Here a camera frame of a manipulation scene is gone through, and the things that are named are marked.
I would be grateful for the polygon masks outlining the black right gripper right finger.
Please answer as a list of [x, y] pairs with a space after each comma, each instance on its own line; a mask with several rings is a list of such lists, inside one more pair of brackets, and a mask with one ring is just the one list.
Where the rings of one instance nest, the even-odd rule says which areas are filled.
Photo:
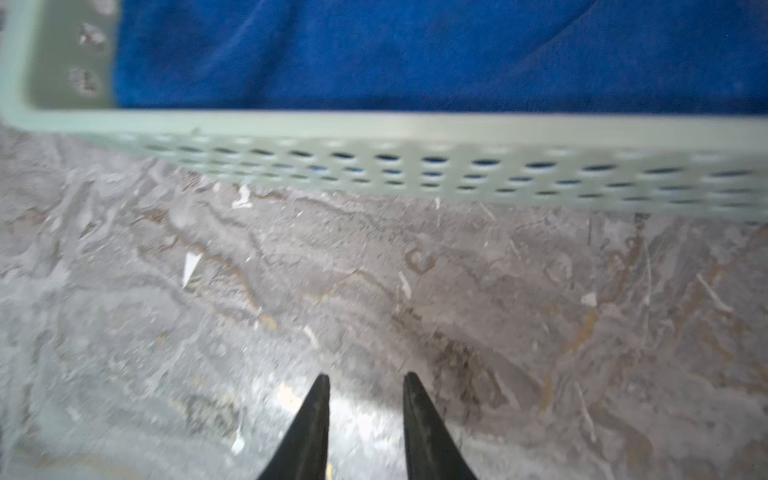
[[403, 425], [410, 480], [477, 479], [414, 372], [403, 381]]

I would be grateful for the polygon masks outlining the mint green empty basket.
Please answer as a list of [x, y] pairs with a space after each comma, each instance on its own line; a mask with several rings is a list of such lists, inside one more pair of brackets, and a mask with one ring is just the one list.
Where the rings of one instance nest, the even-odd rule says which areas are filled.
[[767, 219], [763, 117], [121, 109], [116, 1], [9, 1], [1, 116], [228, 183]]

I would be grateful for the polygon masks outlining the blue towel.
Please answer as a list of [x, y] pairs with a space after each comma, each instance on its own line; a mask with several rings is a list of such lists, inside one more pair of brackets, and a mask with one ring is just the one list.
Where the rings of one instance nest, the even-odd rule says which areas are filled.
[[763, 1], [126, 1], [123, 108], [763, 115]]

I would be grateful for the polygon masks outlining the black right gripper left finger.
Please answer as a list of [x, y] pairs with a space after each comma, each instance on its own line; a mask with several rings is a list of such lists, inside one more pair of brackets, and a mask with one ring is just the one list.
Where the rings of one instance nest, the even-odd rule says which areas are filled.
[[259, 480], [326, 478], [330, 390], [329, 377], [318, 375]]

